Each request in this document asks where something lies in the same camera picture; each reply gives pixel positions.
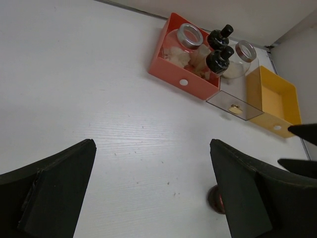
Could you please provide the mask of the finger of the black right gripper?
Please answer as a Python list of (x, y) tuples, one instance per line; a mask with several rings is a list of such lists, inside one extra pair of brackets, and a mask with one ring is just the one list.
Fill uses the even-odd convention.
[(309, 178), (317, 178), (316, 161), (281, 158), (277, 162), (291, 173)]
[(317, 144), (316, 123), (291, 125), (288, 131), (313, 145)]

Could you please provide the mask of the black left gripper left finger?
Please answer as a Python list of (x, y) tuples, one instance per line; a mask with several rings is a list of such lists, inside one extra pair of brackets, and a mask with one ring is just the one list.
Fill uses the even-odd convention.
[(85, 139), (0, 176), (2, 238), (74, 236), (96, 156)]

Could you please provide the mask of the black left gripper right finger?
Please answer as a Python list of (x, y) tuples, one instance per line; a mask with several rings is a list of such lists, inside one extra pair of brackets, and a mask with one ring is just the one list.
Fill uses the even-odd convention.
[(317, 181), (210, 142), (212, 166), (233, 238), (315, 238)]

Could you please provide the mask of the red-capped dark sauce bottle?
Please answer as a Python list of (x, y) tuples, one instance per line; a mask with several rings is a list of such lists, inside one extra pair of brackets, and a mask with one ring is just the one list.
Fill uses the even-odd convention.
[(213, 186), (207, 193), (207, 203), (216, 213), (225, 215), (222, 198), (218, 185)]

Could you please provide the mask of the glass jar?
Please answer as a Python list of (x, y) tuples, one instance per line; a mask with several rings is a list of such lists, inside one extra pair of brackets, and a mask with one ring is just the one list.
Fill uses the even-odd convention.
[(165, 36), (159, 55), (166, 61), (185, 68), (189, 64), (190, 53), (202, 43), (203, 35), (199, 29), (192, 24), (184, 23)]
[(251, 63), (257, 59), (257, 52), (253, 45), (245, 40), (241, 40), (235, 45), (230, 45), (234, 54), (229, 59), (229, 67), (222, 74), (226, 79), (242, 77), (250, 69)]

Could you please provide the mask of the black-capped white bottle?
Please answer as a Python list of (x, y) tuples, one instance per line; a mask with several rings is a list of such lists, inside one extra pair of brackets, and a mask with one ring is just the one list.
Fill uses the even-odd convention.
[(234, 29), (227, 24), (222, 30), (215, 29), (206, 37), (207, 46), (213, 50), (223, 50), (229, 44), (228, 37), (233, 33)]

